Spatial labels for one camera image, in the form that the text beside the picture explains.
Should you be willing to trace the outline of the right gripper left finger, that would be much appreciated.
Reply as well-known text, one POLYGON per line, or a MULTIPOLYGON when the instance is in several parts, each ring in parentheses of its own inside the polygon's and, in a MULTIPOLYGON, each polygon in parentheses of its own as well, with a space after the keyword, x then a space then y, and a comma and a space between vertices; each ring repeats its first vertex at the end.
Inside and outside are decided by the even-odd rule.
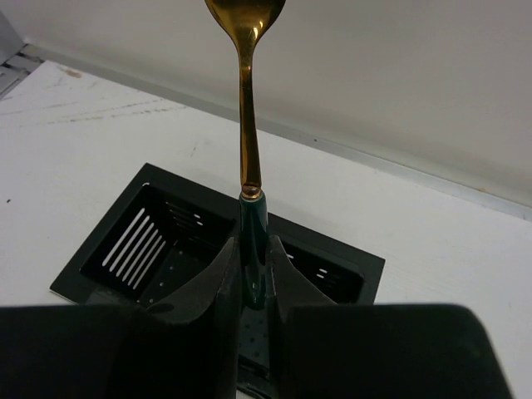
POLYGON ((155 350, 161 382, 171 398, 235 398, 241 268, 239 242, 230 238, 202 272, 148 307, 164 325, 155 350))

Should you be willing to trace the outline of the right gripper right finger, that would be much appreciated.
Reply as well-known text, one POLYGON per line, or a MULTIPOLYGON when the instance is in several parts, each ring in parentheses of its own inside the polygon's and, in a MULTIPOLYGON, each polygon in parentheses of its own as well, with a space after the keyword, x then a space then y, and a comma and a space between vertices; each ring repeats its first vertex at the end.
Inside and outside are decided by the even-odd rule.
POLYGON ((280 398, 356 398, 357 325, 353 308, 321 293, 268 243, 270 368, 280 398))

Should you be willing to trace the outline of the gold spoon green handle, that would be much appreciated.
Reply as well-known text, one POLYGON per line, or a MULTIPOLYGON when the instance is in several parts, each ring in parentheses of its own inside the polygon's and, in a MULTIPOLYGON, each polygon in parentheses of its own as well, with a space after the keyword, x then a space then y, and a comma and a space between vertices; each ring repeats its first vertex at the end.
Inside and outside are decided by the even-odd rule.
POLYGON ((254 112, 253 62, 260 39, 278 19, 284 1, 210 0, 214 20, 235 46, 239 63, 240 186, 239 249, 244 303, 260 310, 266 301, 268 211, 262 188, 254 112))

